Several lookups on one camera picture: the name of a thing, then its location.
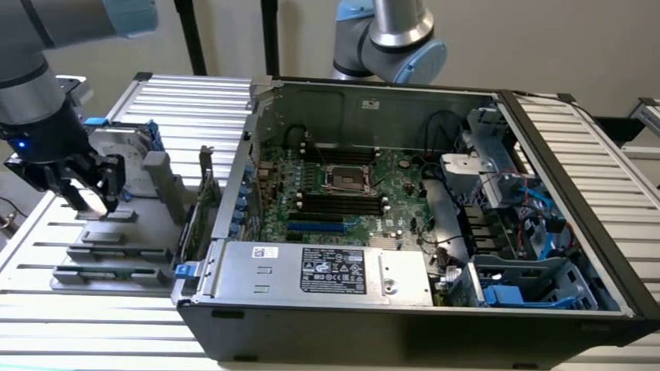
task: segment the black pole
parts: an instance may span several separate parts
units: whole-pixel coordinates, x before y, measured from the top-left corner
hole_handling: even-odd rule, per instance
[[[188,47],[190,64],[196,76],[207,76],[203,42],[199,38],[198,18],[195,17],[194,0],[175,0],[176,11],[184,29],[186,46]]]
[[[264,54],[267,55],[267,74],[280,75],[280,44],[278,40],[279,0],[262,0],[262,27],[264,29]]]

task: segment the warning label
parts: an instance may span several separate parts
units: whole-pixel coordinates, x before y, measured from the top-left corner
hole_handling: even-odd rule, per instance
[[[303,248],[300,289],[322,294],[367,294],[364,252]]]

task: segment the cable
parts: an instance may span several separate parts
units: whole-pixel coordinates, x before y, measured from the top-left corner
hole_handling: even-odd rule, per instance
[[[544,250],[542,251],[542,253],[539,255],[539,259],[536,259],[536,260],[546,260],[546,258],[548,257],[550,251],[552,250],[552,248],[554,248],[554,234],[552,233],[548,233],[548,236],[546,237]]]
[[[431,122],[434,121],[434,117],[438,116],[439,114],[450,114],[450,115],[452,115],[458,119],[459,126],[460,126],[460,122],[463,122],[462,117],[455,112],[452,112],[450,110],[439,110],[439,111],[436,111],[436,112],[434,112],[431,114],[431,116],[426,119],[426,123],[424,123],[424,155],[427,155],[427,153],[428,153]],[[447,131],[444,131],[444,134],[446,134],[447,142],[450,142]]]
[[[307,126],[303,125],[303,124],[291,124],[290,127],[287,128],[287,131],[284,132],[284,138],[282,140],[282,147],[283,148],[288,148],[290,145],[288,145],[288,140],[290,140],[290,134],[291,134],[291,131],[298,128],[298,129],[303,129],[304,131],[307,131]]]
[[[459,236],[450,237],[447,240],[438,241],[436,244],[440,245],[442,243],[447,243],[447,242],[450,242],[452,240],[456,240],[458,238],[466,238],[466,236],[459,235]]]
[[[19,206],[16,206],[16,204],[6,197],[2,197],[0,196],[0,200],[4,201],[6,203],[10,204],[11,207],[14,207],[14,210],[20,214],[23,215],[24,218],[27,218],[28,216],[26,215],[26,213],[23,213],[23,211],[19,209]]]

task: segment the blue drive bracket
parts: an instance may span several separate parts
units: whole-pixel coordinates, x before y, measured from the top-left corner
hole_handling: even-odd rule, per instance
[[[486,303],[491,307],[502,308],[536,308],[536,309],[568,309],[575,303],[572,296],[555,302],[526,302],[518,286],[494,284],[484,289]]]

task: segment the blue latch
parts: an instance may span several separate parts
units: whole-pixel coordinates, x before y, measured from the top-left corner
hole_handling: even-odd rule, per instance
[[[107,126],[110,125],[110,121],[104,117],[91,117],[84,121],[84,124],[88,126]]]
[[[195,267],[188,264],[179,264],[175,269],[178,280],[192,280],[195,278]]]

